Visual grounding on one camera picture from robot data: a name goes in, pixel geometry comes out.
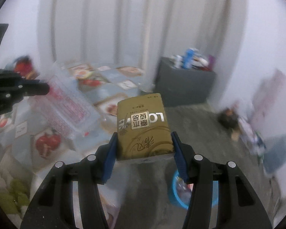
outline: blue bottle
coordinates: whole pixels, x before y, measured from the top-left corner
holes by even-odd
[[[186,50],[183,56],[183,69],[191,69],[192,68],[192,59],[195,55],[195,50],[193,48],[189,48]]]

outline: photo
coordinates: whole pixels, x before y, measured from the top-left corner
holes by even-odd
[[[101,67],[98,67],[98,70],[99,70],[99,71],[110,70],[110,69],[111,69],[111,68],[110,68],[109,66],[106,66],[106,65],[101,66]]]
[[[54,129],[47,128],[33,138],[33,151],[43,159],[48,159],[60,147],[62,137]]]
[[[143,70],[137,67],[132,67],[132,66],[119,67],[117,68],[117,70],[127,77],[137,77],[137,76],[141,76],[143,73]]]
[[[86,79],[93,74],[93,68],[88,64],[81,64],[68,69],[76,79]]]
[[[66,139],[48,127],[31,135],[31,161],[35,173],[46,166],[53,166],[57,158],[69,149]]]
[[[14,123],[14,111],[0,115],[0,131],[6,129],[9,125]]]
[[[125,81],[123,81],[123,82],[117,83],[117,85],[118,85],[119,87],[121,87],[122,89],[125,89],[125,90],[127,90],[127,89],[132,89],[132,88],[137,88],[137,85],[134,84],[134,83],[133,83],[132,81],[130,81],[130,80],[125,80]]]
[[[92,89],[95,89],[105,83],[108,83],[108,80],[106,80],[101,74],[94,74],[91,75],[89,78],[84,80],[79,80],[78,82],[78,88],[82,92],[87,92]]]
[[[118,112],[118,102],[127,99],[128,96],[124,93],[118,93],[115,96],[109,97],[95,104],[95,107],[103,114],[108,115],[108,118],[116,124]]]

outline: blue gripper pad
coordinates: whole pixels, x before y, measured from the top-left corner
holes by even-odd
[[[187,182],[189,180],[188,170],[195,152],[190,145],[183,144],[180,141],[179,136],[175,131],[171,133],[171,136],[175,149],[174,159],[179,176],[184,180],[184,182]]]
[[[111,177],[114,163],[116,161],[116,150],[118,143],[118,133],[114,133],[107,145],[105,147],[100,146],[95,155],[101,161],[103,165],[103,173],[101,176],[101,181],[106,183],[107,180]]]

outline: bottle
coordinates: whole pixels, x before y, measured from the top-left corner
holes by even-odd
[[[189,48],[186,50],[183,56],[183,66],[184,69],[191,69],[192,68],[192,59],[195,55],[195,50],[193,48]]]
[[[176,55],[174,67],[180,69],[182,66],[182,56]]]
[[[273,174],[286,163],[286,135],[270,138],[265,141],[266,152],[263,163],[267,174]]]

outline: plastic container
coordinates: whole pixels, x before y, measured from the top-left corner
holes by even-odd
[[[177,191],[178,179],[179,179],[179,172],[176,170],[173,176],[172,185],[168,190],[168,198],[173,205],[182,207],[184,209],[188,209],[188,205],[191,198],[191,191],[188,190],[185,191],[185,194],[183,195],[183,197],[181,197],[180,192]],[[218,204],[218,181],[213,181],[212,207],[216,206],[217,204]]]
[[[286,135],[270,138],[265,141],[266,152],[263,163],[267,174],[273,174],[286,163]]]
[[[55,62],[42,77],[50,86],[45,96],[30,97],[31,107],[42,113],[51,127],[61,135],[74,139],[94,130],[101,118],[96,109],[75,86],[75,79]]]

